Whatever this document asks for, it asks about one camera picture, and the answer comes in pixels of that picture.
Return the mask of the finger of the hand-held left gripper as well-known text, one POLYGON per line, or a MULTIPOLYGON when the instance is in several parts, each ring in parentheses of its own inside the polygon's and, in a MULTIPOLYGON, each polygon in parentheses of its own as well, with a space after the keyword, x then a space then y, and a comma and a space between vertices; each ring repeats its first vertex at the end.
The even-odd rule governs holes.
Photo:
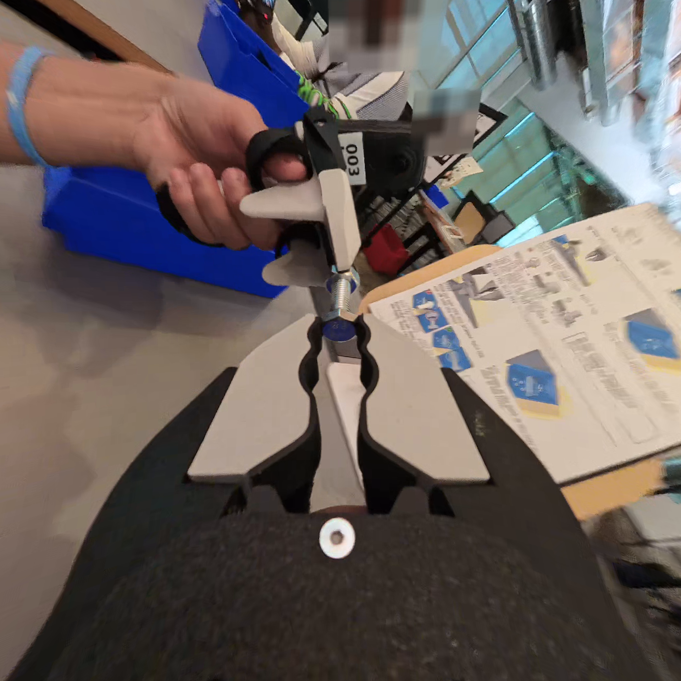
POLYGON ((348 177, 340 168, 323 170, 319 183, 334 264, 339 272, 350 271, 362 238, 348 177))

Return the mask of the person's left hand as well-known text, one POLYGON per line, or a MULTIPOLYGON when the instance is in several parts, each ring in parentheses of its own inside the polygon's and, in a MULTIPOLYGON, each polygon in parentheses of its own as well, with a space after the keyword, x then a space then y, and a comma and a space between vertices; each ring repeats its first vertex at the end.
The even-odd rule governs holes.
POLYGON ((127 163, 153 189, 167 186, 173 207, 200 243, 240 251, 271 250, 281 227, 240 209, 252 193, 246 150, 267 130, 249 102, 206 83, 144 67, 130 67, 126 96, 133 117, 127 163))

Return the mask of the blue plastic bin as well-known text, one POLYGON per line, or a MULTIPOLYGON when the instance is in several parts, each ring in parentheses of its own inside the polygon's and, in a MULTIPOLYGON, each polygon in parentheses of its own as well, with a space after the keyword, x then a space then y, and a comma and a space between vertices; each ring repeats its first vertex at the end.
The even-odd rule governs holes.
POLYGON ((115 167, 47 169, 41 221, 75 253, 269 299, 285 290, 261 275, 274 253, 210 248, 177 233, 141 173, 115 167))
POLYGON ((213 84, 250 102, 271 128, 299 122, 309 105, 299 75, 248 27, 234 1, 209 1, 198 50, 213 84))

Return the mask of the instruction sheet on stand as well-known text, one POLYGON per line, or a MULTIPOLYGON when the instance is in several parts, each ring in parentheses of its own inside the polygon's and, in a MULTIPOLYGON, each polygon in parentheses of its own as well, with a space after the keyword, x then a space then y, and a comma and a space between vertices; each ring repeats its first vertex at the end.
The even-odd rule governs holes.
MULTIPOLYGON (((406 275, 387 281, 367 290, 360 302, 360 311, 369 312, 371 304, 402 294, 416 286, 424 285, 443 275, 472 264, 480 265, 483 260, 503 252, 498 246, 477 245, 459 253, 433 261, 431 264, 406 275)), ((604 471, 583 481, 563 486, 563 494, 579 521, 604 514, 619 506, 633 503, 639 498, 658 489, 663 481, 663 461, 680 455, 680 447, 657 452, 641 460, 630 462, 611 471, 604 471)))

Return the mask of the red bag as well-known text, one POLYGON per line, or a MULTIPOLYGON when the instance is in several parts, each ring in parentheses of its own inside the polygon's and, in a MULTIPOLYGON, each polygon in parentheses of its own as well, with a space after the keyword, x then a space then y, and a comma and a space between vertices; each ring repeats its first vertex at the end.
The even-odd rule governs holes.
POLYGON ((373 272, 391 278, 398 275, 411 255, 390 223, 371 237, 363 253, 373 272))

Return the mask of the steel hex bolt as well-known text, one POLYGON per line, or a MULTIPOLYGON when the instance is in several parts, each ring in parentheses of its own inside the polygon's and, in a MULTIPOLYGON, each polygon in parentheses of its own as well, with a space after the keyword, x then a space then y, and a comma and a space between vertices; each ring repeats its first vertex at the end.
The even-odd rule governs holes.
POLYGON ((333 343, 346 343, 355 337, 357 315, 351 311, 353 280, 338 277, 331 286, 331 309, 321 317, 322 335, 333 343))

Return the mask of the instruction sheet on board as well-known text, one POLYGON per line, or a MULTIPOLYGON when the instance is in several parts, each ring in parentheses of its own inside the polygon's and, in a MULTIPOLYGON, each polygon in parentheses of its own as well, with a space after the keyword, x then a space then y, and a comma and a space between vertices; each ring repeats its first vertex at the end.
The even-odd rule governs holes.
POLYGON ((680 446, 680 233, 654 206, 557 229, 372 302, 557 483, 680 446))

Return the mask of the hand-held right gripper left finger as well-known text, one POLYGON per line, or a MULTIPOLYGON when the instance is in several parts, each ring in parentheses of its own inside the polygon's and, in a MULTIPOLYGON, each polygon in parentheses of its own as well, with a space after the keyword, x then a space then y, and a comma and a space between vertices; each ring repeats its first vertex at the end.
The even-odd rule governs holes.
POLYGON ((187 476, 230 483, 249 496, 270 486, 285 509, 307 513, 321 459, 313 390, 321 320, 306 314, 248 354, 236 369, 187 476))

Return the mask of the white rectangular board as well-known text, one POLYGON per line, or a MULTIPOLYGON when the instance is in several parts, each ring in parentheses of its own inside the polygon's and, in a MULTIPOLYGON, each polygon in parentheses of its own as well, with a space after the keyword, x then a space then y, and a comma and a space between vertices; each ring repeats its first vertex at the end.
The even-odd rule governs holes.
POLYGON ((364 490, 364 479, 358 457, 360 407, 365 395, 365 388, 360 380, 360 371, 359 364, 332 362, 327 368, 327 378, 355 476, 360 488, 364 490))

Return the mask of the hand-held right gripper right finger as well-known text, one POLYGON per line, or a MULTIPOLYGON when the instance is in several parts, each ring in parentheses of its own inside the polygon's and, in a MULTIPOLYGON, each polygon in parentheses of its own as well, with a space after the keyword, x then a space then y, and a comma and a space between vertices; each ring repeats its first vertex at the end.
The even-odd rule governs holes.
POLYGON ((404 489, 426 502, 443 488, 489 483, 489 471, 442 368, 372 315, 355 322, 360 352, 358 462, 370 514, 388 514, 404 489))

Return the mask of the blue wristband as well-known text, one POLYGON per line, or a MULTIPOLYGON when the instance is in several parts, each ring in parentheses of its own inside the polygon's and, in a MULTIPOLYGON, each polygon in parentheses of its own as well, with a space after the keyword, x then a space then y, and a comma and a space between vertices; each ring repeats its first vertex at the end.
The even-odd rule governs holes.
POLYGON ((14 140, 33 165, 49 169, 52 166, 40 155, 33 143, 26 119, 27 94, 34 72, 51 52, 36 46, 26 47, 10 70, 5 88, 6 115, 14 140))

